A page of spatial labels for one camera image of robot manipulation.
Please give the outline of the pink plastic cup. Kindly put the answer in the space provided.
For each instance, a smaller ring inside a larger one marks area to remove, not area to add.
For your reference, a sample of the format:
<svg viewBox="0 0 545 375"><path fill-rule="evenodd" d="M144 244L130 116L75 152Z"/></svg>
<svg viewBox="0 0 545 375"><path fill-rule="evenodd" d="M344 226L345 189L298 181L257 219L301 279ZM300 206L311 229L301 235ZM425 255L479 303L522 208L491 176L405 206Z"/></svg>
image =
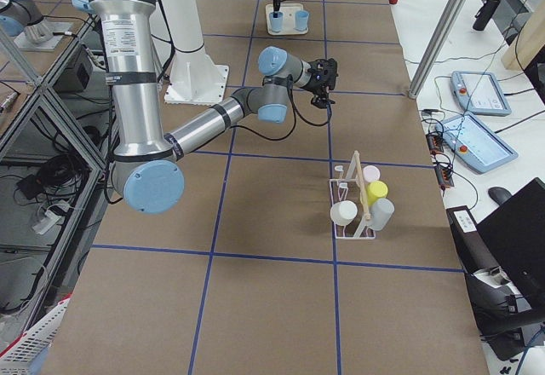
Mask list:
<svg viewBox="0 0 545 375"><path fill-rule="evenodd" d="M374 165L366 165L363 167L362 174L366 183L377 182L381 178L380 170Z"/></svg>

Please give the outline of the yellow plastic cup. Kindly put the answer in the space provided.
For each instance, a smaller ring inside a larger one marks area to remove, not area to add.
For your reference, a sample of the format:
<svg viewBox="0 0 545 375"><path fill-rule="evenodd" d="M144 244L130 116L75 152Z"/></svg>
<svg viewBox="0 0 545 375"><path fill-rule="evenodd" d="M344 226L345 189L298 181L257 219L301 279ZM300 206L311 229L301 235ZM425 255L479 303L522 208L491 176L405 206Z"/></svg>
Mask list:
<svg viewBox="0 0 545 375"><path fill-rule="evenodd" d="M373 205L378 199L386 198L388 186L380 180L370 182L366 185L366 195L369 205Z"/></svg>

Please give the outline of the pale green plastic cup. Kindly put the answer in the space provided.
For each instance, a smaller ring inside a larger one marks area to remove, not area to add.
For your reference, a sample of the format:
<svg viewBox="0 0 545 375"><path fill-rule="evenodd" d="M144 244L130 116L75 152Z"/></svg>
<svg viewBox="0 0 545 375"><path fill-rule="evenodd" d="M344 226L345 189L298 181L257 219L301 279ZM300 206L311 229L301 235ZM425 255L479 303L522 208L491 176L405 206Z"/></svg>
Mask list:
<svg viewBox="0 0 545 375"><path fill-rule="evenodd" d="M345 227L358 215L358 207L351 200L334 203L330 208L330 219L337 225Z"/></svg>

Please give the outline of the grey plastic cup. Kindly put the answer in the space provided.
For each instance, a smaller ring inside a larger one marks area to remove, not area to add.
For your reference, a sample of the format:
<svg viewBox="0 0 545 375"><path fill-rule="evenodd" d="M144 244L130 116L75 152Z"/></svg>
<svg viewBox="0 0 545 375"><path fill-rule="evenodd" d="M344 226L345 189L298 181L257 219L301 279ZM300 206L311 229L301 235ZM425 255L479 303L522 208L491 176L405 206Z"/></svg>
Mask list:
<svg viewBox="0 0 545 375"><path fill-rule="evenodd" d="M371 221L370 228L374 231L383 230L393 213L395 212L394 204L387 198L378 199L371 207Z"/></svg>

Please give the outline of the blue plastic cup near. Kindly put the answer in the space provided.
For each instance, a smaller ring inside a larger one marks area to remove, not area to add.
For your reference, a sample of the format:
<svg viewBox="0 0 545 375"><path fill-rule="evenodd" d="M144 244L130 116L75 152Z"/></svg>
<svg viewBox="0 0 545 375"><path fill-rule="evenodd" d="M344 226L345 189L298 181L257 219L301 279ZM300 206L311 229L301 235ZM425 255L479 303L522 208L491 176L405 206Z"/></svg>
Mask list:
<svg viewBox="0 0 545 375"><path fill-rule="evenodd" d="M278 11L278 12L271 12L269 15L268 15L268 21L269 21L269 28L270 28L270 32L272 33L280 33L283 29L283 21L284 21L284 17L283 17L283 13Z"/></svg>

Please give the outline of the blue plastic cup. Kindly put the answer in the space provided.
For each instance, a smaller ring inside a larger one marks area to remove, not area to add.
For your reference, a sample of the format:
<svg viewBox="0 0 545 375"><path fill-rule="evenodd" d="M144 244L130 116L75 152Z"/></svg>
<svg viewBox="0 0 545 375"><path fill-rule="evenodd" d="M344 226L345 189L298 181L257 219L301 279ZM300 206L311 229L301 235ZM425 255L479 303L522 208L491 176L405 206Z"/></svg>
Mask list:
<svg viewBox="0 0 545 375"><path fill-rule="evenodd" d="M298 32L305 32L308 28L309 12L300 9L295 12L295 29Z"/></svg>
<svg viewBox="0 0 545 375"><path fill-rule="evenodd" d="M272 33L280 33L283 29L283 21L284 21L284 17L283 17L283 13L278 11L278 12L271 12L269 15L268 15L268 21L269 21L269 28L270 28L270 32Z"/></svg>

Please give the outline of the blue plastic cup far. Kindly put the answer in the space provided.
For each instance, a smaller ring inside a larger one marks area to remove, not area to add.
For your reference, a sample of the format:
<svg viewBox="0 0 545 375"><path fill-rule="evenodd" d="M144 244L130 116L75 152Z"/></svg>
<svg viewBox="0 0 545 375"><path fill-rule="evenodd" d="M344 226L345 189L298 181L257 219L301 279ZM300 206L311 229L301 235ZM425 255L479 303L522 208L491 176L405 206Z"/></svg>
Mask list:
<svg viewBox="0 0 545 375"><path fill-rule="evenodd" d="M295 29L298 32L305 32L308 28L309 12L300 9L295 12Z"/></svg>

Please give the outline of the cream plastic tray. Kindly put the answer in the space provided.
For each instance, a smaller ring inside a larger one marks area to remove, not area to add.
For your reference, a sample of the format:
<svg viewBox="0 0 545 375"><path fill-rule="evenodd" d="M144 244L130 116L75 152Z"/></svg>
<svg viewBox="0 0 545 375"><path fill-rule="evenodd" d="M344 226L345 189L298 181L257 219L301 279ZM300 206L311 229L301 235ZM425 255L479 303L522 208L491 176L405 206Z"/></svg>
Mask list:
<svg viewBox="0 0 545 375"><path fill-rule="evenodd" d="M280 8L280 12L283 13L284 17L283 29L280 33L272 33L270 32L269 28L268 15L273 12L273 6L271 4L267 4L265 8L267 32L273 36L306 34L308 32L308 28L305 32L298 32L295 29L295 12L300 9L304 9L301 3L283 3Z"/></svg>

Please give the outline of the near teach pendant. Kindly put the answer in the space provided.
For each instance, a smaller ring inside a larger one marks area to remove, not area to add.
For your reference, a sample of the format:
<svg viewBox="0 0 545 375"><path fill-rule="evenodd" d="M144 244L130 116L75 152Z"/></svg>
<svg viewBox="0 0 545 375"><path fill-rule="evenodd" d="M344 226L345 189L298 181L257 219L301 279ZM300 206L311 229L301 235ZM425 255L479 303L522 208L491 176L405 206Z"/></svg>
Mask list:
<svg viewBox="0 0 545 375"><path fill-rule="evenodd" d="M440 121L435 129L470 169L484 174L518 158L518 153L471 112Z"/></svg>

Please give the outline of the teach pendant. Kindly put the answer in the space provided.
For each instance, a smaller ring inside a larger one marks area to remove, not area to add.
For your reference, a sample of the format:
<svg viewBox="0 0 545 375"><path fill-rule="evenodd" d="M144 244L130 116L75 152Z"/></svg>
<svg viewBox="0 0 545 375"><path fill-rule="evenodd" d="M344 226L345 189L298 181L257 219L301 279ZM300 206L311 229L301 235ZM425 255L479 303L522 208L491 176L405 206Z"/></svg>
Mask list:
<svg viewBox="0 0 545 375"><path fill-rule="evenodd" d="M471 112L440 121L435 129L470 169L484 174L518 158L518 153Z"/></svg>
<svg viewBox="0 0 545 375"><path fill-rule="evenodd" d="M450 82L453 95L464 111L498 117L512 113L494 73L454 71Z"/></svg>

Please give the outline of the far teach pendant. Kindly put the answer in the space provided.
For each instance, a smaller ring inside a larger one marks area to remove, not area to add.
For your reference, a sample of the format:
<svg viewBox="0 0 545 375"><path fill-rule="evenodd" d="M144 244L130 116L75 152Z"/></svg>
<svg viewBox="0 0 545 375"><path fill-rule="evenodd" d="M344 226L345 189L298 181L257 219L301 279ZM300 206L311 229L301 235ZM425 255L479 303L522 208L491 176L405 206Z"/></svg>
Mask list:
<svg viewBox="0 0 545 375"><path fill-rule="evenodd" d="M453 95L464 111L498 117L512 113L494 73L454 71L450 82Z"/></svg>

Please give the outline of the black bottle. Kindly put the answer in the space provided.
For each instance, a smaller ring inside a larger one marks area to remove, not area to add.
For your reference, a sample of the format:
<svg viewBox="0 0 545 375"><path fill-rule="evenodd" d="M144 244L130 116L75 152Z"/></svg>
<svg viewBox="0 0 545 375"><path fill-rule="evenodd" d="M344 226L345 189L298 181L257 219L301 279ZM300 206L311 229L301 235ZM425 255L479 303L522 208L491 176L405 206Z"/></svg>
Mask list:
<svg viewBox="0 0 545 375"><path fill-rule="evenodd" d="M475 22L473 23L472 28L475 31L482 32L486 28L490 20L492 19L492 16L498 9L500 3L501 3L501 0L485 0L482 7L478 10L477 14L474 16Z"/></svg>

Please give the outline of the black computer mouse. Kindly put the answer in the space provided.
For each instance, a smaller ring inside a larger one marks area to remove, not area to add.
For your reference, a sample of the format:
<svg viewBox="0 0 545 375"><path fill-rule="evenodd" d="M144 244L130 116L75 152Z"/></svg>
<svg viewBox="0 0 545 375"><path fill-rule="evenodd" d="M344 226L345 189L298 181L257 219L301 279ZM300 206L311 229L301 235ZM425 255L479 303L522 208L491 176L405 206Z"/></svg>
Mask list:
<svg viewBox="0 0 545 375"><path fill-rule="evenodd" d="M490 187L487 190L489 197L497 204L506 203L513 195L504 187Z"/></svg>

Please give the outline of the black laptop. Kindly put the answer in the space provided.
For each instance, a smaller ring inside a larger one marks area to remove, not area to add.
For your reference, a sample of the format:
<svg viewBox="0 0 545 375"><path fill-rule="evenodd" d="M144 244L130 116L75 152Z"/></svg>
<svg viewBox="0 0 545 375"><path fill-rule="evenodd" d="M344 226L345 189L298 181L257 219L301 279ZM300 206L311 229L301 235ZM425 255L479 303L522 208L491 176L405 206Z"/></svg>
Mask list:
<svg viewBox="0 0 545 375"><path fill-rule="evenodd" d="M536 177L477 226L502 270L533 307L544 305L544 182Z"/></svg>

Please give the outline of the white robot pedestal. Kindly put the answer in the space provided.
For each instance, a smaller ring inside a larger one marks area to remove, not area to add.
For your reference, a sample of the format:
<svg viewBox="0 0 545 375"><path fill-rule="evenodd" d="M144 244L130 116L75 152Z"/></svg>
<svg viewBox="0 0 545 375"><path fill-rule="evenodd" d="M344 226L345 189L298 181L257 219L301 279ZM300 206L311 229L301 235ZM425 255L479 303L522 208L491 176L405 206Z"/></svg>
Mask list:
<svg viewBox="0 0 545 375"><path fill-rule="evenodd" d="M206 52L196 0L159 0L150 27L160 64L168 67L165 101L222 101L229 67L216 65Z"/></svg>

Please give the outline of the aluminium frame post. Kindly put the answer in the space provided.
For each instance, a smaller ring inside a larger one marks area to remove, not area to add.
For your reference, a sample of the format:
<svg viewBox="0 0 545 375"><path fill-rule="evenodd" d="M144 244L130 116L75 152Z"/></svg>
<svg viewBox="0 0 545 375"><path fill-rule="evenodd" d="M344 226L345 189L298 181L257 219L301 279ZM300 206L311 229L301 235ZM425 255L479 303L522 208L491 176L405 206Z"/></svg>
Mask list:
<svg viewBox="0 0 545 375"><path fill-rule="evenodd" d="M443 48L450 30L456 22L456 18L462 10L466 0L448 0L444 11L439 18L433 35L427 45L427 48L421 58L421 62L416 69L416 73L410 82L408 96L416 99L430 74L434 63L436 62L440 50Z"/></svg>

